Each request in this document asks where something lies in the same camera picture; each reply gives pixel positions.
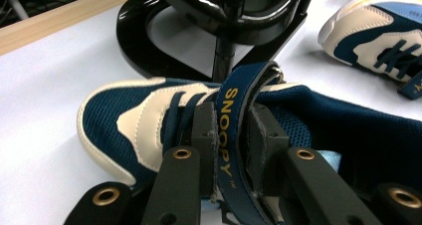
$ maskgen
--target shoelace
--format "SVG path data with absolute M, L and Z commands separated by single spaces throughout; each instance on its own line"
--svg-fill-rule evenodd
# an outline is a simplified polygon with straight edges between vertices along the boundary
M 199 100 L 205 94 L 193 96 L 184 108 L 179 107 L 179 102 L 184 93 L 177 93 L 170 102 L 170 108 L 167 111 L 163 121 L 162 152 L 178 144 L 181 134 L 192 125 L 193 114 Z
M 400 51 L 401 47 L 406 44 L 406 40 L 400 40 L 394 47 L 382 53 L 378 62 L 374 65 L 375 68 L 386 64 L 386 73 L 390 73 L 393 68 L 398 69 L 397 78 L 402 79 L 406 74 L 410 77 L 416 75 L 422 70 L 422 55 L 414 56 L 411 53 L 418 50 L 421 45 L 414 44 L 404 51 Z

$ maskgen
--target shoe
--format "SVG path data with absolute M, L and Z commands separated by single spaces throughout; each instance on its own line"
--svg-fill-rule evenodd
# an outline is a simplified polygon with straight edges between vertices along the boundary
M 422 0 L 352 0 L 321 28 L 318 42 L 333 58 L 406 84 L 422 96 Z
M 234 134 L 226 138 L 236 142 L 239 115 L 255 100 L 270 110 L 291 146 L 341 154 L 339 173 L 356 189 L 371 194 L 377 184 L 390 181 L 422 190 L 421 121 L 337 101 L 297 84 L 272 84 L 273 77 L 263 71 L 275 68 L 275 63 L 237 67 L 222 85 L 154 78 L 104 86 L 79 110 L 82 145 L 117 181 L 139 187 L 159 170 L 166 149 L 178 145 L 181 131 L 192 124 L 196 105 L 214 102 L 219 129 Z M 228 144 L 232 143 L 222 140 L 220 148 Z M 230 151 L 230 179 L 235 179 L 239 166 Z M 218 160 L 221 168 L 224 161 Z M 242 196 L 248 199 L 248 193 L 237 194 L 242 193 L 242 180 L 230 190 L 222 182 L 224 176 L 217 173 L 218 186 L 238 220 L 262 224 L 254 222 L 257 209 L 245 208 L 249 205 Z

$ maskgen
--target white table surface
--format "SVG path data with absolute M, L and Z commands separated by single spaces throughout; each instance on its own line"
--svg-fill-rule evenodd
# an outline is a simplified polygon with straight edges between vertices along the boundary
M 331 59 L 317 44 L 322 24 L 348 1 L 313 0 L 305 24 L 276 58 L 285 79 L 422 120 L 422 100 L 404 99 L 393 83 Z M 118 10 L 0 57 L 0 224 L 61 224 L 87 190 L 113 180 L 82 148 L 76 116 L 96 88 L 143 79 L 119 49 Z M 167 40 L 163 47 L 174 45 Z M 221 224 L 216 211 L 204 212 L 202 222 Z

